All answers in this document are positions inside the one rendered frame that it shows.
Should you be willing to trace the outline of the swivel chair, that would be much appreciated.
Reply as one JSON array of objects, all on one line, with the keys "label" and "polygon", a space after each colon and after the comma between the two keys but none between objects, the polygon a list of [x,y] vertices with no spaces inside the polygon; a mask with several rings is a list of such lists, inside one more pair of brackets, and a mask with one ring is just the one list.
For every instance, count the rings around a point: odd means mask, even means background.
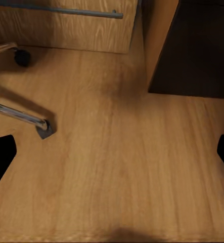
[{"label": "swivel chair", "polygon": [[[18,50],[16,42],[0,44],[0,53],[11,49],[13,49],[15,53],[14,58],[16,63],[20,66],[27,66],[31,58],[31,55],[28,51]],[[0,105],[0,114],[34,124],[35,129],[41,139],[45,139],[54,134],[54,129],[48,120],[44,120],[3,105]]]}]

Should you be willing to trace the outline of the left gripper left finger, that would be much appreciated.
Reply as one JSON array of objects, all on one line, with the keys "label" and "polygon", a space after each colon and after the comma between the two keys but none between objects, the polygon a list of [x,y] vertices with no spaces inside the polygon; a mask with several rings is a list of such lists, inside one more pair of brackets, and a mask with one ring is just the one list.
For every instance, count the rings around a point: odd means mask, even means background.
[{"label": "left gripper left finger", "polygon": [[13,135],[0,137],[0,180],[17,153]]}]

